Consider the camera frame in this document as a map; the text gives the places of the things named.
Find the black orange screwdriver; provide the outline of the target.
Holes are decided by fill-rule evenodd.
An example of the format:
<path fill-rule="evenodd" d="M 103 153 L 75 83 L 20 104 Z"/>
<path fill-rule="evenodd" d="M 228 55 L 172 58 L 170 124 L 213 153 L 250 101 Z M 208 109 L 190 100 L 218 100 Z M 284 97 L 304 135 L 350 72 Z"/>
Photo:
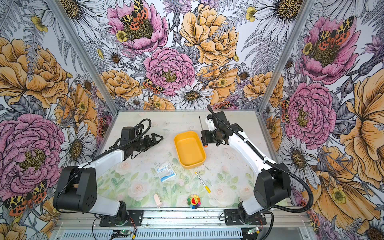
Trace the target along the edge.
<path fill-rule="evenodd" d="M 203 144 L 203 147 L 204 148 L 207 148 L 208 147 L 208 143 L 206 141 L 206 131 L 203 129 L 203 125 L 202 125 L 202 120 L 201 118 L 199 117 L 199 121 L 200 121 L 200 125 L 201 125 L 201 141 L 202 141 L 202 144 Z"/>

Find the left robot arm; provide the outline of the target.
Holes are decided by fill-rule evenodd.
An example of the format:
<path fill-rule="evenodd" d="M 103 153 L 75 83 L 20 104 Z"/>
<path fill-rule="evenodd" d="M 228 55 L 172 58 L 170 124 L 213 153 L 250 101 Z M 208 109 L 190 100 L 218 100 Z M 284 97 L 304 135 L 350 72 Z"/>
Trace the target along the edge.
<path fill-rule="evenodd" d="M 62 213 L 89 213 L 100 215 L 108 224 L 122 225 L 129 221 L 123 201 L 98 194 L 97 179 L 112 167 L 149 150 L 163 140 L 143 124 L 124 127 L 121 137 L 108 151 L 77 167 L 65 167 L 59 178 L 53 206 Z"/>

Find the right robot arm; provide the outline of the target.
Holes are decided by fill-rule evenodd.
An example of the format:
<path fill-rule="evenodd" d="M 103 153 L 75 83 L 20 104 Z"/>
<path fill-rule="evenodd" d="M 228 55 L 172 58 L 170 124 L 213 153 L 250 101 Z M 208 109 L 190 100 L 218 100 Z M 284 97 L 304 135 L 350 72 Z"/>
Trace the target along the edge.
<path fill-rule="evenodd" d="M 201 131 L 203 146 L 230 146 L 248 162 L 257 177 L 252 195 L 238 206 L 242 223 L 250 223 L 291 195 L 291 178 L 286 173 L 288 168 L 284 164 L 276 164 L 262 153 L 238 124 L 230 124 L 224 112 L 209 114 L 205 123 L 208 129 Z"/>

